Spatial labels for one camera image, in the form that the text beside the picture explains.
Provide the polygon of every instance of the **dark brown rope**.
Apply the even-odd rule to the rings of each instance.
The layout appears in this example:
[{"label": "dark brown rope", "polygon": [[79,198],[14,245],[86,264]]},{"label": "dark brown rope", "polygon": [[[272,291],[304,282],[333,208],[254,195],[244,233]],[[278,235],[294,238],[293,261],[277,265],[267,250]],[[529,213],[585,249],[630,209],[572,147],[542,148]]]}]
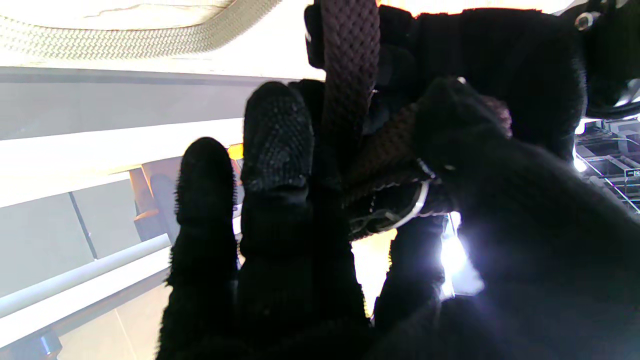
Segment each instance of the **dark brown rope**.
[{"label": "dark brown rope", "polygon": [[322,132],[342,171],[360,146],[378,75],[380,16],[375,0],[322,0],[326,71]]}]

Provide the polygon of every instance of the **metal bar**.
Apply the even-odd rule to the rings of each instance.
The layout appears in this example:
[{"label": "metal bar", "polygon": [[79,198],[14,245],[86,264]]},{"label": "metal bar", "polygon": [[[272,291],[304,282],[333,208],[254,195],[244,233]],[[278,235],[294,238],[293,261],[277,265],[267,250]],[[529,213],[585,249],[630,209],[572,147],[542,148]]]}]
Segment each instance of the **metal bar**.
[{"label": "metal bar", "polygon": [[630,158],[628,158],[628,157],[626,157],[624,155],[620,156],[620,160],[622,160],[625,163],[633,166],[634,168],[640,168],[640,163],[638,163],[638,162],[636,162],[636,161],[634,161],[634,160],[632,160],[632,159],[630,159]]},{"label": "metal bar", "polygon": [[614,159],[613,156],[607,155],[607,160],[611,161],[613,165],[621,168],[622,170],[629,170],[631,167],[618,159]]},{"label": "metal bar", "polygon": [[72,192],[69,192],[68,194],[69,194],[69,199],[71,199],[71,205],[74,206],[74,211],[76,212],[76,216],[78,217],[78,222],[80,223],[80,227],[82,228],[84,239],[86,240],[86,243],[87,245],[89,245],[89,249],[91,250],[91,255],[93,255],[94,260],[98,260],[98,254],[96,253],[95,247],[93,246],[93,241],[91,241],[91,235],[89,234],[89,230],[86,229],[86,225],[84,224],[84,220],[82,219],[82,214],[80,214],[80,209],[78,208],[76,197]]},{"label": "metal bar", "polygon": [[[578,154],[576,154],[576,156],[578,157],[578,159],[580,159],[580,160],[584,161],[584,159],[582,158],[582,156],[580,156],[580,155],[578,155]],[[602,176],[602,177],[604,176],[604,175],[602,175],[602,173],[601,173],[598,169],[596,169],[592,164],[588,163],[587,161],[585,161],[585,164],[589,165],[589,167],[591,167],[591,168],[593,169],[593,171],[595,171],[596,173],[598,173],[600,176]],[[635,205],[635,204],[634,204],[634,203],[633,203],[633,202],[632,202],[632,201],[631,201],[631,200],[630,200],[630,199],[629,199],[629,198],[628,198],[628,197],[627,197],[623,192],[621,192],[621,191],[620,191],[620,189],[618,189],[618,187],[617,187],[617,186],[613,185],[613,183],[611,183],[611,182],[609,181],[609,179],[608,179],[608,178],[606,178],[606,177],[603,177],[603,178],[604,178],[604,180],[605,180],[605,181],[607,181],[607,183],[609,183],[609,185],[611,185],[614,189],[616,189],[616,191],[617,191],[620,195],[622,195],[622,197],[623,197],[623,198],[625,198],[625,200],[626,200],[626,201],[627,201],[627,202],[628,202],[628,203],[629,203],[629,204],[630,204],[634,209],[636,209],[636,213],[639,213],[639,214],[640,214],[640,209],[638,209],[638,207],[637,207],[637,206],[636,206],[636,205]]]},{"label": "metal bar", "polygon": [[162,234],[102,259],[51,277],[22,290],[0,297],[0,318],[48,299],[112,270],[144,258],[171,245],[169,237]]}]

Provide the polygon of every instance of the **bright light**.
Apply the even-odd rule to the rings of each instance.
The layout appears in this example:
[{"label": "bright light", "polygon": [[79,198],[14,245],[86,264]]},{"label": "bright light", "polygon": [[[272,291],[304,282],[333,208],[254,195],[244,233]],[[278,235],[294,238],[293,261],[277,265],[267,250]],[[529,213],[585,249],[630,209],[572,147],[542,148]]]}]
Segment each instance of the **bright light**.
[{"label": "bright light", "polygon": [[578,152],[575,150],[575,146],[573,146],[573,166],[579,172],[583,172],[587,170],[587,164],[584,163],[578,156]]},{"label": "bright light", "polygon": [[457,236],[442,239],[440,260],[447,275],[453,275],[467,264],[467,253]]},{"label": "bright light", "polygon": [[573,166],[579,172],[583,172],[583,171],[587,170],[587,165],[582,160],[573,159]]},{"label": "bright light", "polygon": [[580,120],[580,124],[578,124],[578,127],[575,128],[574,134],[580,135],[580,134],[584,133],[585,124],[586,124],[586,121],[584,119]]}]

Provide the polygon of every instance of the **wall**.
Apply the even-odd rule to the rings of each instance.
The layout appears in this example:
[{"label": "wall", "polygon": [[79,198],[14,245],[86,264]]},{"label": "wall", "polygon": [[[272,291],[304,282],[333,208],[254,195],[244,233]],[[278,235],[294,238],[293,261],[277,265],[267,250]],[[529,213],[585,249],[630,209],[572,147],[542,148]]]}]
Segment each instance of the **wall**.
[{"label": "wall", "polygon": [[[129,180],[73,194],[97,258],[140,242]],[[0,229],[0,297],[93,261],[68,193],[0,208]]]},{"label": "wall", "polygon": [[67,193],[0,208],[0,229],[0,296],[93,261]]},{"label": "wall", "polygon": [[242,117],[267,78],[0,68],[0,140]]},{"label": "wall", "polygon": [[160,285],[60,336],[59,360],[153,360],[171,288]]}]

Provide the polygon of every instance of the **gloved hand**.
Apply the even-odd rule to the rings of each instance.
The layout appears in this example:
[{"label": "gloved hand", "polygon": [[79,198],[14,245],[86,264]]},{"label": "gloved hand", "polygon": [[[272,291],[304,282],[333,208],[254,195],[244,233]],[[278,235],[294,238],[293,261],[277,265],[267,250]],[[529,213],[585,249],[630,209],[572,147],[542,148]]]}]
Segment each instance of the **gloved hand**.
[{"label": "gloved hand", "polygon": [[[573,161],[586,107],[582,39],[572,22],[532,10],[423,13],[380,6],[380,58],[367,129],[379,129],[438,77],[463,77],[506,105],[513,137]],[[319,1],[305,11],[309,64],[324,67]]]},{"label": "gloved hand", "polygon": [[[244,116],[240,270],[227,152],[212,138],[189,146],[158,360],[358,359],[375,342],[339,184],[315,144],[294,86],[266,83],[253,93]],[[313,161],[324,170],[312,173]]]}]

